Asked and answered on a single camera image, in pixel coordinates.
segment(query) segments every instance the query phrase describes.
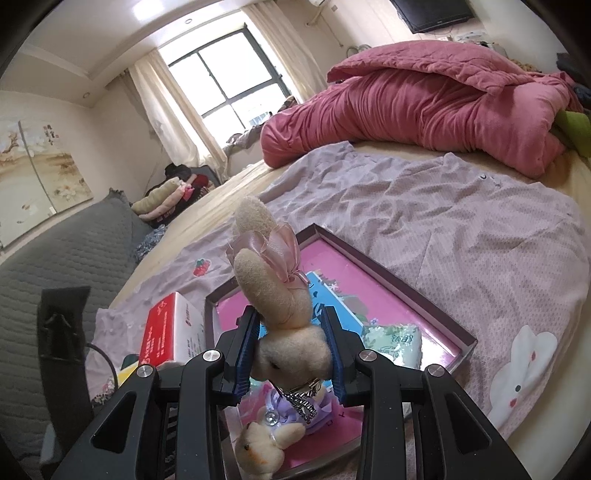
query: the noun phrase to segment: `ceiling light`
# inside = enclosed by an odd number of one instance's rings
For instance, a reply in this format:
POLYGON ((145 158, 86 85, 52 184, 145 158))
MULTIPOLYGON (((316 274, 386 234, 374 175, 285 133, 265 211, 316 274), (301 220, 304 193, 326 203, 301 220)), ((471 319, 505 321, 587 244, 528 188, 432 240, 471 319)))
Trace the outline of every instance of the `ceiling light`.
POLYGON ((132 12, 138 20, 148 20, 164 11, 164 5, 160 0, 141 0, 134 5, 132 12))

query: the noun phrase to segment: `folded towel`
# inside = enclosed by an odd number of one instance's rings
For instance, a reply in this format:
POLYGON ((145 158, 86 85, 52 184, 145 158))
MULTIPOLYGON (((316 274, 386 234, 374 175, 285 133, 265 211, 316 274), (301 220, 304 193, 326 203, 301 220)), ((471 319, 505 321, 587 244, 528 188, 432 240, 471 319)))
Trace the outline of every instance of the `folded towel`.
POLYGON ((178 177, 165 181, 160 187, 152 190, 148 196, 135 202, 131 209, 136 215, 150 213, 156 207, 162 204, 169 195, 171 195, 181 185, 178 177))
POLYGON ((174 192, 172 192, 159 206, 157 206, 154 210, 149 213, 145 213, 140 215, 139 217, 144 222, 149 222, 150 220, 154 220, 161 215, 164 215, 166 212, 171 210, 176 206, 178 202, 183 198, 185 194, 185 190, 187 187, 190 187, 187 183, 181 180, 181 185, 178 187, 174 192))

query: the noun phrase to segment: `blue fabric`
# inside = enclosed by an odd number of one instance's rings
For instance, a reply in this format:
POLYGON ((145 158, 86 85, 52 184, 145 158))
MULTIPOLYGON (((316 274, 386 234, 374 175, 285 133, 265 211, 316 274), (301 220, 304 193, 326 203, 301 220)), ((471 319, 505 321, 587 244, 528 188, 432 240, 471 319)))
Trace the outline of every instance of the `blue fabric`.
POLYGON ((573 85, 573 90, 581 105, 585 108, 591 108, 591 89, 587 88, 585 85, 580 85, 575 83, 573 85))
POLYGON ((156 245, 158 245, 158 242, 162 240, 162 237, 166 233, 167 228, 168 225, 160 225, 156 230, 151 231, 144 237, 135 249, 135 259, 138 263, 141 262, 156 245))

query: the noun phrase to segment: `black cable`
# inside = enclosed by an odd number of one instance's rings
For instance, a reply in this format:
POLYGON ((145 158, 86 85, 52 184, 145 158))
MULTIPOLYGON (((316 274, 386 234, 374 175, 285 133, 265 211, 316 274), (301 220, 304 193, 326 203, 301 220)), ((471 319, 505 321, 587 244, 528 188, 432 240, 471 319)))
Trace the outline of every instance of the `black cable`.
POLYGON ((117 379, 117 370, 115 370, 115 366, 113 365, 113 362, 109 358, 109 355, 104 353, 104 351, 101 350, 100 348, 98 348, 96 345, 92 345, 92 343, 90 343, 90 342, 86 342, 86 346, 88 348, 93 349, 95 352, 100 354, 102 358, 107 360, 107 363, 109 364, 109 367, 111 368, 111 373, 113 373, 113 385, 115 386, 113 392, 116 392, 117 389, 119 388, 119 380, 117 379))

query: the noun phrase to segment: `strawberry print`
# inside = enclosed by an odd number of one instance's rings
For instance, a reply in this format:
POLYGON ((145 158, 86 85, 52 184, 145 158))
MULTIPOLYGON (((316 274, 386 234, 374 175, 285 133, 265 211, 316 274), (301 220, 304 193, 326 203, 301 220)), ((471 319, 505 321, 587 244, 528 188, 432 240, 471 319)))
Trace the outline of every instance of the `strawberry print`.
POLYGON ((204 276, 209 270, 211 264, 212 263, 209 260, 205 260, 204 258, 197 260, 195 263, 195 270, 193 270, 193 275, 196 277, 204 276))

